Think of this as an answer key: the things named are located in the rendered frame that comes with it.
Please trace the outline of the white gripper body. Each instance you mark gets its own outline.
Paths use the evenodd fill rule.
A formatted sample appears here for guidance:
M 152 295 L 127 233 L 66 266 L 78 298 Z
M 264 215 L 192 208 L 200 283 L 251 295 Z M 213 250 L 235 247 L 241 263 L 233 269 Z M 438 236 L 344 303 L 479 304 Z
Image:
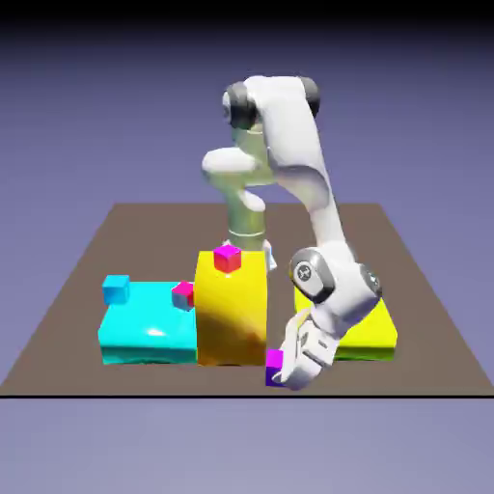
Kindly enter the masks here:
M 285 338 L 280 346 L 283 364 L 278 372 L 278 383 L 291 390 L 301 390 L 322 371 L 322 365 L 306 356 L 301 349 L 299 329 L 307 321 L 310 310 L 304 309 L 287 323 Z

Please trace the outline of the small purple cube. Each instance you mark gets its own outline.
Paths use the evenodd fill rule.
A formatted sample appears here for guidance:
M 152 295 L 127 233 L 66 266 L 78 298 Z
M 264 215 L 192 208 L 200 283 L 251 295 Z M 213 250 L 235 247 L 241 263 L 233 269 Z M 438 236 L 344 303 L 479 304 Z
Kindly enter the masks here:
M 265 385 L 268 387 L 283 387 L 280 381 L 284 352 L 281 349 L 268 348 L 265 359 Z

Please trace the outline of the small red cube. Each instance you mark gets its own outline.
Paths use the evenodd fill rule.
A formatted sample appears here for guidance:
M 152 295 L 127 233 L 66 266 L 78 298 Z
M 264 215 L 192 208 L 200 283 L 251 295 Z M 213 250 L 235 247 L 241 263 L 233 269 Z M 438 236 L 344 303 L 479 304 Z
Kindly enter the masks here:
M 231 244 L 223 244 L 213 251 L 213 263 L 216 270 L 232 273 L 241 267 L 241 250 Z

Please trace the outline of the small pink cube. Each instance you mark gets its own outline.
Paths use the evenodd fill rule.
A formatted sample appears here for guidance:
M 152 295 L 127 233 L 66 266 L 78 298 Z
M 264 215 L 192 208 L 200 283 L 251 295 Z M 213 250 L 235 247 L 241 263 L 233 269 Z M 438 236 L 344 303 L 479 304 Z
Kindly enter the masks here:
M 190 311 L 194 308 L 194 285 L 188 281 L 180 281 L 172 288 L 172 303 L 181 310 Z

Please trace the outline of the small blue cube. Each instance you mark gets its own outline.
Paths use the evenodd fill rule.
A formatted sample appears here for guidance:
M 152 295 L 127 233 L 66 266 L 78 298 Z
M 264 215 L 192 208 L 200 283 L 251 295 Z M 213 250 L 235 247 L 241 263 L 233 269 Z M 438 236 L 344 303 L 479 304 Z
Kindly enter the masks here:
M 107 275 L 101 287 L 103 300 L 107 306 L 125 304 L 130 293 L 130 277 L 128 275 Z

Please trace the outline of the large tall yellow box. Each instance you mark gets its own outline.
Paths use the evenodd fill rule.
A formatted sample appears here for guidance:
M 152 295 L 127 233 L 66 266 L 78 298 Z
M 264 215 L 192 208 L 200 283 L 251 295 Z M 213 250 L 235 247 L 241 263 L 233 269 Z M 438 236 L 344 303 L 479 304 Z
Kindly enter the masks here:
M 262 366 L 267 334 L 267 273 L 262 251 L 243 252 L 231 273 L 199 253 L 194 280 L 197 360 L 201 366 Z

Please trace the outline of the large flat yellow box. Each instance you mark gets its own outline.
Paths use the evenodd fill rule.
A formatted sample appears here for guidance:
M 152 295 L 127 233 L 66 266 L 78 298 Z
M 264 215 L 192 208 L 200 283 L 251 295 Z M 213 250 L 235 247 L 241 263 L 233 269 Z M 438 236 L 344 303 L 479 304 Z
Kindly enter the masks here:
M 398 332 L 383 299 L 351 327 L 337 319 L 336 329 L 346 332 L 338 341 L 335 360 L 389 361 L 394 358 Z

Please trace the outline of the large cyan box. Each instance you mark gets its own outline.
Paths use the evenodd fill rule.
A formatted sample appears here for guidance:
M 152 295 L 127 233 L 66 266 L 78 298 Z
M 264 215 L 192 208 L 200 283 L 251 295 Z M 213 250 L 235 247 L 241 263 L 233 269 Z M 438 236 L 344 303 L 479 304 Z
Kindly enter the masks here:
M 102 362 L 121 364 L 195 364 L 195 309 L 172 303 L 179 282 L 136 282 L 130 279 L 128 301 L 107 306 L 97 331 Z

